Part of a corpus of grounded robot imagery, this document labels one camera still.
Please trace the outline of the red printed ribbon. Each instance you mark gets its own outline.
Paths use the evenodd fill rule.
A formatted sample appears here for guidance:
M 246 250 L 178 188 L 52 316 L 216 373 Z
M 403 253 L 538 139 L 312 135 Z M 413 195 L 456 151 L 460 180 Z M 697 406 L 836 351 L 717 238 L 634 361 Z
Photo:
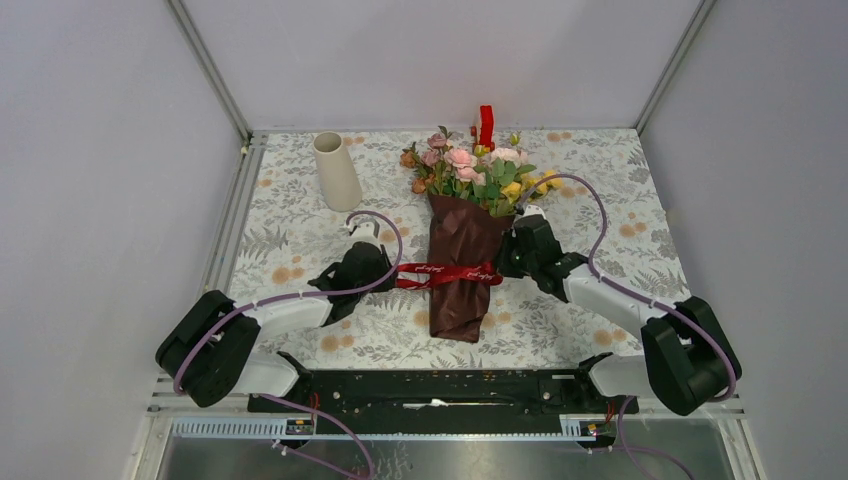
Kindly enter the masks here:
M 478 266 L 406 263 L 401 264 L 397 271 L 398 273 L 427 276 L 427 279 L 423 282 L 398 277 L 395 283 L 396 287 L 405 290 L 434 289 L 437 286 L 459 280 L 482 283 L 488 286 L 497 286 L 503 282 L 503 276 L 495 271 L 491 263 Z

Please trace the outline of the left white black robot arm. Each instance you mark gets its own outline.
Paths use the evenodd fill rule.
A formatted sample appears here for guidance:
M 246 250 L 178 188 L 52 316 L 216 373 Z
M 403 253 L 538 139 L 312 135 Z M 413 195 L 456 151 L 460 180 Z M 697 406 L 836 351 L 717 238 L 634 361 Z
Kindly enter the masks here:
M 239 309 L 224 293 L 211 290 L 161 343 L 155 361 L 201 408 L 240 393 L 272 395 L 285 410 L 299 410 L 309 401 L 312 373 L 292 355 L 263 353 L 256 345 L 346 319 L 365 296 L 364 286 L 376 292 L 393 287 L 396 275 L 390 268 L 384 245 L 359 240 L 291 299 Z

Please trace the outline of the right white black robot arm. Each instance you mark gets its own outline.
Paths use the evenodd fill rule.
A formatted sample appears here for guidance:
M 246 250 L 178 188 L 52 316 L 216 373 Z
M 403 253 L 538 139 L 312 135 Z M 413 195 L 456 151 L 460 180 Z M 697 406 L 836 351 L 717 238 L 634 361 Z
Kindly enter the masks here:
M 504 232 L 494 264 L 500 275 L 529 277 L 540 291 L 640 341 L 641 354 L 608 355 L 575 382 L 573 396 L 583 410 L 597 412 L 613 396 L 648 396 L 686 416 L 735 391 L 741 364 L 705 300 L 664 301 L 625 286 L 591 258 L 564 251 L 543 214 L 524 215 Z

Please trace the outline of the brown flower bouquet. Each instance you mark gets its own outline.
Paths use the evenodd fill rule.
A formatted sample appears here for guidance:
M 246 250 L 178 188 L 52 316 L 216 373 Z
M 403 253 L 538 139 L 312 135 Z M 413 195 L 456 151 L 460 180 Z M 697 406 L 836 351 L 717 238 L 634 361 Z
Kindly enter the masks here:
M 542 180 L 531 163 L 518 132 L 490 152 L 455 144 L 446 127 L 423 147 L 411 143 L 400 163 L 415 172 L 411 190 L 426 196 L 432 212 L 425 261 L 442 265 L 478 266 L 491 263 L 502 235 L 513 224 L 523 195 L 542 198 L 562 183 Z M 427 276 L 400 273 L 401 278 L 425 281 Z M 491 289 L 459 280 L 427 289 L 430 295 L 429 332 L 435 338 L 476 343 L 489 312 Z

